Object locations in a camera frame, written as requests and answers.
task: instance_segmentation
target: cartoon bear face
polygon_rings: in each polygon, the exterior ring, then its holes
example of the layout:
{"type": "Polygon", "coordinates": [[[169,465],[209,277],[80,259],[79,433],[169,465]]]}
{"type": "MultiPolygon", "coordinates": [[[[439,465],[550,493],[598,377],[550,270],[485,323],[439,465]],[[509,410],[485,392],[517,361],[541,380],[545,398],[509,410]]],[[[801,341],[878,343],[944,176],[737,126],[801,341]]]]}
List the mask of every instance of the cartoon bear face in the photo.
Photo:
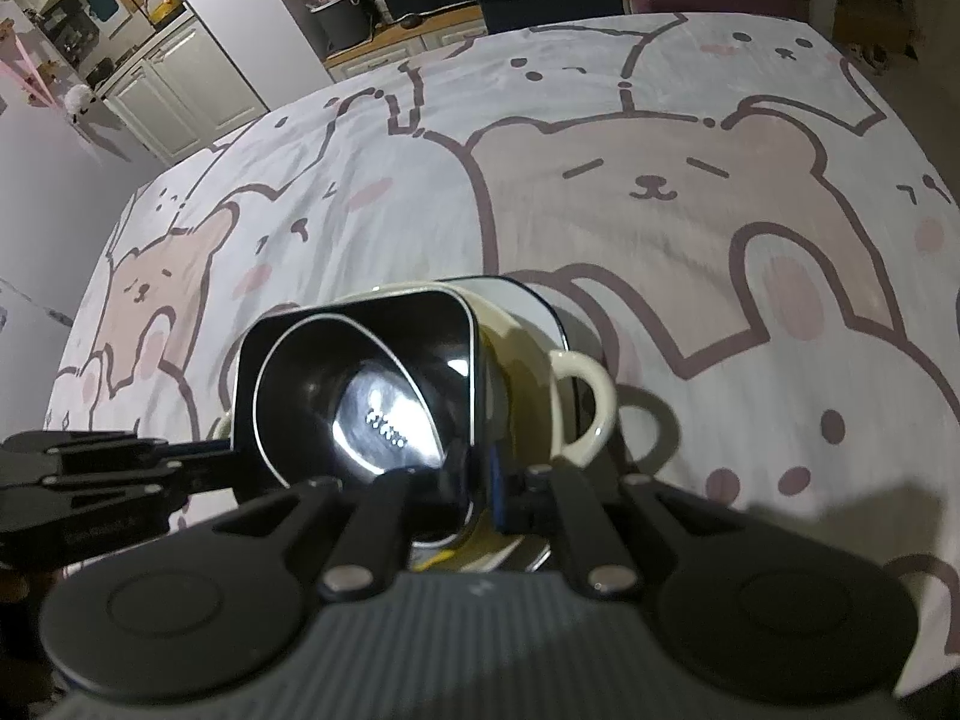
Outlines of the cartoon bear face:
{"type": "Polygon", "coordinates": [[[158,314],[166,314],[171,325],[162,359],[184,370],[203,317],[213,255],[236,218],[235,206],[220,206],[194,229],[170,230],[113,266],[93,343],[94,352],[107,359],[111,394],[131,381],[144,334],[158,314]]]}
{"type": "Polygon", "coordinates": [[[102,387],[93,410],[94,429],[131,430],[171,442],[191,439],[189,408],[178,375],[161,363],[170,331],[169,317],[158,314],[143,334],[128,384],[116,394],[102,387]]]}
{"type": "Polygon", "coordinates": [[[480,135],[472,156],[481,226],[496,228],[496,241],[484,240],[488,265],[496,247],[499,272],[603,266],[640,294],[683,357],[748,328],[730,273],[734,237],[750,223],[812,242],[858,316],[893,322],[882,262],[824,180],[823,147],[781,115],[730,128],[643,111],[507,120],[480,135]]]}

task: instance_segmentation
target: kitchen counter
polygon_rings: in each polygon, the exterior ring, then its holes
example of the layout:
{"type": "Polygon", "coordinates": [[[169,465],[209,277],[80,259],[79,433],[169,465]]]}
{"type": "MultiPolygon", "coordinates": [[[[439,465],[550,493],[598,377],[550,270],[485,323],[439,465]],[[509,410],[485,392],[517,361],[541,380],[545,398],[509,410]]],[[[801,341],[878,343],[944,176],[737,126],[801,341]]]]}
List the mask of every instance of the kitchen counter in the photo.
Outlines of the kitchen counter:
{"type": "Polygon", "coordinates": [[[342,52],[332,53],[323,60],[323,64],[326,66],[326,69],[329,70],[330,68],[337,67],[337,65],[342,65],[344,62],[349,62],[352,59],[357,59],[357,57],[367,55],[368,53],[397,45],[397,43],[410,40],[410,38],[429,34],[439,29],[450,28],[450,26],[460,25],[461,23],[475,22],[476,20],[482,19],[483,13],[480,11],[480,6],[467,5],[455,10],[448,10],[445,13],[440,13],[435,16],[429,16],[424,19],[421,25],[415,26],[413,29],[404,29],[399,23],[392,23],[385,28],[377,30],[377,33],[374,34],[370,40],[358,46],[351,47],[350,49],[342,50],[342,52]]]}
{"type": "Polygon", "coordinates": [[[176,32],[176,30],[180,29],[186,23],[189,23],[190,20],[195,18],[196,14],[194,14],[194,12],[188,8],[184,13],[181,13],[181,15],[172,20],[171,23],[168,23],[168,25],[162,28],[160,32],[155,32],[152,34],[149,40],[138,47],[135,52],[133,52],[127,59],[124,60],[124,63],[120,65],[120,67],[113,71],[112,76],[109,76],[107,80],[101,83],[94,90],[97,93],[97,96],[102,98],[109,94],[110,89],[116,86],[117,82],[123,79],[123,77],[126,76],[131,69],[136,67],[136,64],[143,59],[144,56],[160,45],[163,40],[176,32]]]}

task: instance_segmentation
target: pink cheek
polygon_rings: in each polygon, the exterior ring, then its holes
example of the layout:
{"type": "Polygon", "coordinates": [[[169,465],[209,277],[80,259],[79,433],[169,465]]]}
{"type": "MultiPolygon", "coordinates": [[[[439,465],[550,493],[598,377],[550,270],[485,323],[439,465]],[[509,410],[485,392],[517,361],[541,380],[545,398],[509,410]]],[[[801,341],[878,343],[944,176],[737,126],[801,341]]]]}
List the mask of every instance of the pink cheek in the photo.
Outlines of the pink cheek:
{"type": "Polygon", "coordinates": [[[934,218],[925,218],[913,233],[913,244],[920,254],[935,254],[944,247],[944,225],[934,218]]]}
{"type": "Polygon", "coordinates": [[[372,202],[380,199],[383,194],[386,194],[387,190],[390,190],[393,184],[394,180],[390,177],[374,181],[373,184],[363,187],[363,189],[352,194],[349,200],[347,200],[347,208],[351,211],[356,211],[358,208],[370,205],[372,202]]]}
{"type": "Polygon", "coordinates": [[[270,280],[270,276],[273,272],[274,269],[271,268],[267,263],[254,265],[249,271],[246,272],[246,274],[243,274],[243,277],[237,283],[237,286],[233,288],[234,299],[241,298],[243,295],[248,295],[254,290],[259,290],[270,280]]]}
{"type": "Polygon", "coordinates": [[[166,346],[166,336],[164,333],[155,332],[147,336],[143,343],[143,349],[140,353],[140,379],[146,381],[157,372],[160,365],[160,357],[163,355],[163,348],[166,346]]]}
{"type": "Polygon", "coordinates": [[[715,43],[708,43],[705,46],[701,46],[700,50],[704,53],[712,53],[717,56],[733,56],[739,49],[736,46],[719,46],[715,43]]]}
{"type": "Polygon", "coordinates": [[[83,405],[89,406],[97,396],[97,380],[91,373],[83,380],[83,405]]]}
{"type": "Polygon", "coordinates": [[[704,492],[709,500],[729,506],[740,495],[740,477],[731,469],[717,469],[707,476],[704,492]]]}

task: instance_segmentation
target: bear print bedding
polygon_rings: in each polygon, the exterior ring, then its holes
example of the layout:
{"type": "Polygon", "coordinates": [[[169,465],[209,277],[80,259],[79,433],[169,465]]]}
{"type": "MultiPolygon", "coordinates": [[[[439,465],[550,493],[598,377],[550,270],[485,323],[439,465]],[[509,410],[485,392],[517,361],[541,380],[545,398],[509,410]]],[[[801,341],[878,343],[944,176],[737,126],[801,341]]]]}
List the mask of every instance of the bear print bedding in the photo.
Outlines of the bear print bedding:
{"type": "Polygon", "coordinates": [[[209,437],[258,317],[481,273],[533,285],[605,362],[627,461],[655,440],[646,389],[680,421],[659,477],[900,577],[920,609],[900,692],[957,665],[960,210],[801,23],[541,26],[238,129],[123,211],[46,424],[209,437]]]}

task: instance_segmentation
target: metal screw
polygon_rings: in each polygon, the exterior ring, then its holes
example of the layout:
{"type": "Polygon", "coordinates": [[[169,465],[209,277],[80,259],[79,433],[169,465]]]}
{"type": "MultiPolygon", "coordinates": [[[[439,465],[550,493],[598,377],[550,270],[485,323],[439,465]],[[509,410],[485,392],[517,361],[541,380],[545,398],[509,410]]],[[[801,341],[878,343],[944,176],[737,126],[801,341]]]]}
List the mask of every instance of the metal screw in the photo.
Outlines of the metal screw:
{"type": "Polygon", "coordinates": [[[334,592],[354,592],[373,584],[373,573],[362,565],[336,565],[323,575],[323,583],[334,592]]]}
{"type": "Polygon", "coordinates": [[[637,583],[637,575],[625,565],[598,565],[587,575],[587,581],[594,590],[606,594],[630,589],[637,583]]]}
{"type": "Polygon", "coordinates": [[[654,478],[648,473],[628,473],[623,477],[625,485],[646,485],[653,481],[654,478]]]}

